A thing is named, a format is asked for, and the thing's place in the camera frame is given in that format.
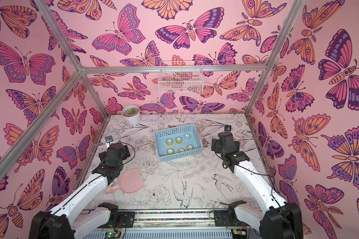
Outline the light blue plastic storage basket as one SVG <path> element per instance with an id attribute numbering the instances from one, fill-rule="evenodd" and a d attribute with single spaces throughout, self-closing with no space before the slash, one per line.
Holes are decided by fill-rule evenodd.
<path id="1" fill-rule="evenodd" d="M 153 137 L 156 155 L 162 162 L 197 155 L 203 148 L 194 124 L 157 130 Z"/>

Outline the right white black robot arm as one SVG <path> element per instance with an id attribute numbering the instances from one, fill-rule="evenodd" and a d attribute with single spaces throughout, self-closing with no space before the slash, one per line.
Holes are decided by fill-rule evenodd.
<path id="1" fill-rule="evenodd" d="M 268 183 L 264 173 L 259 173 L 245 152 L 239 149 L 239 143 L 228 131 L 220 132 L 212 140 L 211 150 L 222 160 L 225 169 L 229 169 L 249 189 L 259 205 L 252 209 L 245 201 L 228 204 L 224 211 L 214 212 L 216 224 L 225 221 L 226 226 L 244 224 L 256 230 L 263 239 L 302 239 L 302 212 L 296 203 L 289 203 L 274 189 L 274 183 Z"/>

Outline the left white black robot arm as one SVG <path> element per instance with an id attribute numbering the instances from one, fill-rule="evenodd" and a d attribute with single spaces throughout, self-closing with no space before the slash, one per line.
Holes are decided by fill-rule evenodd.
<path id="1" fill-rule="evenodd" d="M 118 206 L 111 203 L 101 203 L 81 219 L 78 216 L 93 198 L 120 176 L 128 157 L 128 146 L 120 142 L 100 153 L 100 164 L 78 189 L 49 211 L 40 211 L 33 217 L 29 238 L 81 239 L 99 227 L 118 227 Z"/>

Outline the pink hand mirror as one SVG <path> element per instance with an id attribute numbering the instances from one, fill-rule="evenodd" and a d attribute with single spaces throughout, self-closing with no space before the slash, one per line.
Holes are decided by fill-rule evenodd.
<path id="1" fill-rule="evenodd" d="M 125 171 L 114 186 L 107 187 L 105 194 L 111 194 L 117 190 L 121 190 L 125 194 L 134 194 L 144 187 L 143 177 L 137 168 Z"/>

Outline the white pot with succulent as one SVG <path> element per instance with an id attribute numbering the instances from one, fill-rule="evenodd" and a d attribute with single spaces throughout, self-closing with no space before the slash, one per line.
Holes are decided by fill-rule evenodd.
<path id="1" fill-rule="evenodd" d="M 122 110 L 122 116 L 130 125 L 137 125 L 141 121 L 140 108 L 136 105 L 128 105 Z"/>

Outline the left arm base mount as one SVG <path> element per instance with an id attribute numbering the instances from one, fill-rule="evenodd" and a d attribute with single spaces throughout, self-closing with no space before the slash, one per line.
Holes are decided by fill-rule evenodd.
<path id="1" fill-rule="evenodd" d="M 119 207 L 111 203 L 101 203 L 90 213 L 94 216 L 92 222 L 97 228 L 132 228 L 136 212 L 120 211 Z"/>

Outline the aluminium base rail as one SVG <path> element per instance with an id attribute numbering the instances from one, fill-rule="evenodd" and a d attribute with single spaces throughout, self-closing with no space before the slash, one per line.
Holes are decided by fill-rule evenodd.
<path id="1" fill-rule="evenodd" d="M 99 234 L 103 239 L 251 239 L 261 238 L 250 226 L 217 227 L 212 210 L 137 210 L 132 228 L 97 228 L 84 238 Z M 82 210 L 78 219 L 91 213 Z"/>

